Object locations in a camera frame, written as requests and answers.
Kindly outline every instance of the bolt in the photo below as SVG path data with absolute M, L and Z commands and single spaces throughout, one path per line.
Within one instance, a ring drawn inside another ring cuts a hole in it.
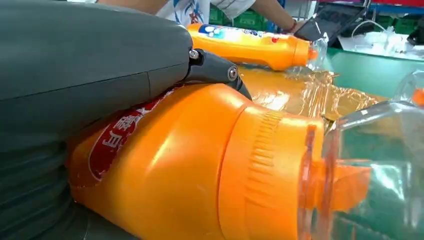
M 237 71 L 236 66 L 232 66 L 228 69 L 228 79 L 230 81 L 236 80 L 238 76 L 239 76 L 239 72 Z
M 191 59 L 196 60 L 196 59 L 198 59 L 198 58 L 199 58 L 199 52 L 198 52 L 198 51 L 196 51 L 196 50 L 190 50 L 190 52 L 189 52 L 189 57 L 190 57 Z

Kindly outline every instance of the person's white shirt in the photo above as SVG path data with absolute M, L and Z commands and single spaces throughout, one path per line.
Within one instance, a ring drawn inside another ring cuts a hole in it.
M 96 1 L 68 0 L 68 2 L 79 3 L 95 3 Z M 229 19 L 234 19 L 250 8 L 253 3 L 255 0 L 168 0 L 156 15 L 183 26 L 194 23 L 208 24 L 211 4 L 221 9 Z

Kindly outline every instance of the black tablet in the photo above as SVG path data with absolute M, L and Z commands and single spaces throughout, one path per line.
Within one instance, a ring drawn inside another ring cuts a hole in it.
M 329 45 L 337 36 L 348 28 L 366 11 L 363 6 L 354 6 L 338 3 L 326 3 L 316 14 L 294 33 L 294 36 L 307 41 L 316 41 L 327 33 Z

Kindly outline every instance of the red label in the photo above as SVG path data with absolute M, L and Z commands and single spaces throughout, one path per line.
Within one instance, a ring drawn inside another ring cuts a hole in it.
M 111 167 L 119 150 L 127 142 L 128 137 L 136 130 L 140 119 L 173 91 L 174 89 L 171 89 L 151 102 L 145 102 L 126 110 L 103 130 L 94 143 L 88 159 L 88 167 L 93 177 L 99 181 L 102 179 Z

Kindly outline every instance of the clear plastic bottle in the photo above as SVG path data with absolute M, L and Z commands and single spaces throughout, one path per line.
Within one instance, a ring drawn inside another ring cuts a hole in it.
M 319 200 L 299 209 L 299 239 L 424 239 L 423 90 L 417 71 L 392 100 L 333 124 L 322 162 L 303 176 L 314 190 L 308 197 Z

